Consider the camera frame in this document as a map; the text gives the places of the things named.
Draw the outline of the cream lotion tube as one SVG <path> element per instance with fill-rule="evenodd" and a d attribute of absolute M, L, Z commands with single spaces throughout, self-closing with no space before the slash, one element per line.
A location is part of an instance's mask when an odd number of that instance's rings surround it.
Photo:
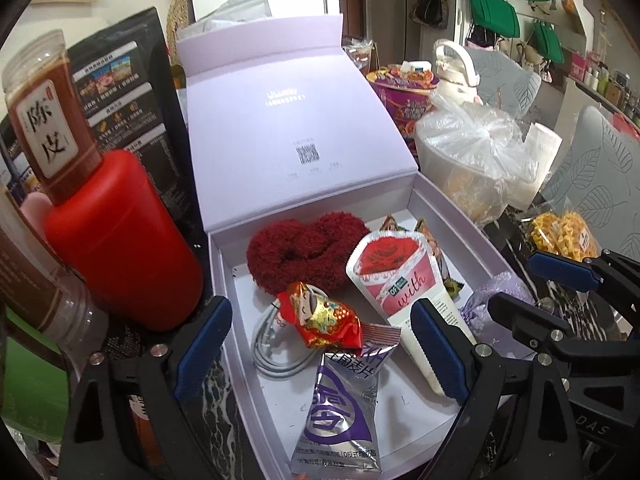
<path fill-rule="evenodd" d="M 447 323 L 427 298 L 409 308 L 409 325 L 442 392 L 462 405 L 474 384 L 474 344 L 459 326 Z"/>

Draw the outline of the pink rose mask sachet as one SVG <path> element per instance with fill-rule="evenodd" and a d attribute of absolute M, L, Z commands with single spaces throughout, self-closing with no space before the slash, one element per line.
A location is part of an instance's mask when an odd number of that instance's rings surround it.
<path fill-rule="evenodd" d="M 457 312 L 426 237 L 418 232 L 375 231 L 360 240 L 346 274 L 383 318 L 403 320 L 427 298 L 446 320 Z"/>

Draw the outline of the silver purple snack packet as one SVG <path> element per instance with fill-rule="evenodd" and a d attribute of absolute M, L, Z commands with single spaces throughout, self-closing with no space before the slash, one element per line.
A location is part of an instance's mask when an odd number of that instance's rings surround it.
<path fill-rule="evenodd" d="M 375 409 L 378 375 L 400 344 L 401 329 L 364 324 L 360 352 L 326 352 L 317 368 L 292 474 L 307 479 L 377 479 L 382 472 Z"/>

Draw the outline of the red gold candy packet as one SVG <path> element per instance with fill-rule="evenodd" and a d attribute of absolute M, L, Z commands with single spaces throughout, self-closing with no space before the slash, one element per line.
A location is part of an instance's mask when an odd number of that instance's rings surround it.
<path fill-rule="evenodd" d="M 295 327 L 309 349 L 362 349 L 360 318 L 347 304 L 326 296 L 322 290 L 296 282 L 277 296 L 281 318 Z"/>

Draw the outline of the dark red fluffy scrunchie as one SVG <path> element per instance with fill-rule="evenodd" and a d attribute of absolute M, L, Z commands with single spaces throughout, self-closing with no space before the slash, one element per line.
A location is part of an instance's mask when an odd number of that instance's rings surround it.
<path fill-rule="evenodd" d="M 370 230 L 345 211 L 304 223 L 273 222 L 255 233 L 246 251 L 250 275 L 259 288 L 276 296 L 303 282 L 334 294 L 349 283 L 347 261 Z"/>

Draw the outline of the bag of fried snacks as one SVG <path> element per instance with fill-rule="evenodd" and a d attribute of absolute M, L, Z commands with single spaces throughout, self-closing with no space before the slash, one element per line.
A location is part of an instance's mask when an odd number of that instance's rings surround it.
<path fill-rule="evenodd" d="M 532 221 L 530 236 L 538 250 L 582 262 L 597 258 L 598 244 L 587 222 L 576 211 L 558 216 L 552 211 L 538 214 Z"/>

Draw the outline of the green label black-lid jar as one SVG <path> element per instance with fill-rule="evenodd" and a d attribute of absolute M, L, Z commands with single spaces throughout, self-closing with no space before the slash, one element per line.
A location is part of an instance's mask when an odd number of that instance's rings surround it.
<path fill-rule="evenodd" d="M 61 351 L 17 314 L 6 311 L 6 354 L 1 363 L 3 421 L 26 436 L 60 443 L 70 407 Z"/>

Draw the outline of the grey leaf-pattern chair near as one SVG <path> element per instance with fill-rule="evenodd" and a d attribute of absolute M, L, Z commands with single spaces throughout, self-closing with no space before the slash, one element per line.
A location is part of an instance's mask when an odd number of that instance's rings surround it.
<path fill-rule="evenodd" d="M 541 196 L 569 200 L 602 248 L 639 258 L 639 138 L 600 110 L 579 113 L 572 145 Z"/>

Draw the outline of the grey leaf-pattern chair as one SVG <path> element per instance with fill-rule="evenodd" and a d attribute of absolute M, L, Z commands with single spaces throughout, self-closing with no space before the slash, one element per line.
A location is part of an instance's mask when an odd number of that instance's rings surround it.
<path fill-rule="evenodd" d="M 600 110 L 579 113 L 572 145 L 541 196 L 569 200 L 602 248 L 639 258 L 639 138 Z"/>
<path fill-rule="evenodd" d="M 534 104 L 541 85 L 539 75 L 524 70 L 499 51 L 466 47 L 480 84 L 477 93 L 485 104 L 522 119 Z"/>

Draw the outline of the red plastic bottle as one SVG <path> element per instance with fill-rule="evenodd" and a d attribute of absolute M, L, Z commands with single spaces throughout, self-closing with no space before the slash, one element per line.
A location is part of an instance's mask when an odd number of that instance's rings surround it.
<path fill-rule="evenodd" d="M 115 150 L 44 220 L 47 241 L 103 310 L 149 330 L 194 311 L 203 271 L 134 154 Z"/>

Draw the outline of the green tote bag right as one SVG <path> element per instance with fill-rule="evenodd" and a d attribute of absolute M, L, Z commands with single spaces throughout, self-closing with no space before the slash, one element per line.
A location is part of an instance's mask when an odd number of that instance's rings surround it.
<path fill-rule="evenodd" d="M 533 24 L 533 47 L 545 59 L 553 63 L 564 62 L 564 52 L 558 34 L 547 22 Z"/>

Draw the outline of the green tote bag left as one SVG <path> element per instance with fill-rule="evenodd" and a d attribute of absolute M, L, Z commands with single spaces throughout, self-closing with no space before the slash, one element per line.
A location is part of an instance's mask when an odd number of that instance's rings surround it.
<path fill-rule="evenodd" d="M 521 35 L 518 16 L 506 0 L 469 0 L 472 22 L 503 38 Z"/>

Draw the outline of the jar with chenpi label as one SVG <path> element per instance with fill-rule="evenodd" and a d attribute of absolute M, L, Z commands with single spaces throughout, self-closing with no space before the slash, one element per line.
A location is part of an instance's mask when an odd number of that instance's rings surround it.
<path fill-rule="evenodd" d="M 70 71 L 62 30 L 14 55 L 2 72 L 11 125 L 35 176 L 55 205 L 75 195 L 102 164 Z"/>

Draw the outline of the black hanging handbag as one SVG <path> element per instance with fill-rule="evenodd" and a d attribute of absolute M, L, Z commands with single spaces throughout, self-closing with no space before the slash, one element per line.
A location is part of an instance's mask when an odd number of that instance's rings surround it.
<path fill-rule="evenodd" d="M 446 29 L 448 27 L 448 0 L 416 0 L 411 18 L 422 26 Z"/>

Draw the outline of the black printed snack bag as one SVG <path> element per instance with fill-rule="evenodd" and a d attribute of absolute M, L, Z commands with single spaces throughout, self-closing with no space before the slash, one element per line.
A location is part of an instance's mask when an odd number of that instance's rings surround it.
<path fill-rule="evenodd" d="M 156 11 L 134 14 L 66 49 L 102 162 L 104 154 L 115 150 L 137 156 L 171 218 L 179 220 L 188 209 L 188 198 L 170 137 L 185 133 L 186 128 Z M 12 132 L 32 170 L 7 108 L 1 128 Z M 38 182 L 34 170 L 32 175 Z"/>

